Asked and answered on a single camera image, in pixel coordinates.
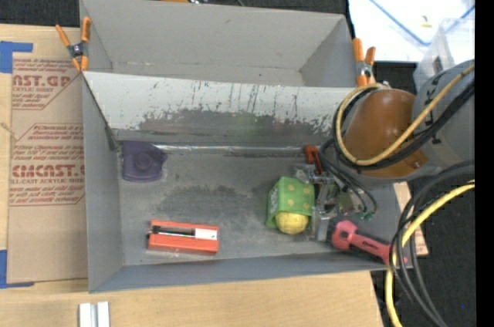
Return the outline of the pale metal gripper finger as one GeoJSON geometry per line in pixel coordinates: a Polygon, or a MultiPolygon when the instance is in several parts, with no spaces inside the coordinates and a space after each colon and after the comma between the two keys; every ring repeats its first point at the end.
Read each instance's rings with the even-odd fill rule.
{"type": "Polygon", "coordinates": [[[311,217],[311,238],[314,241],[326,241],[329,225],[329,214],[313,210],[311,217]]]}
{"type": "Polygon", "coordinates": [[[316,192],[315,208],[317,210],[323,210],[327,201],[327,195],[329,191],[329,184],[319,184],[316,192]]]}

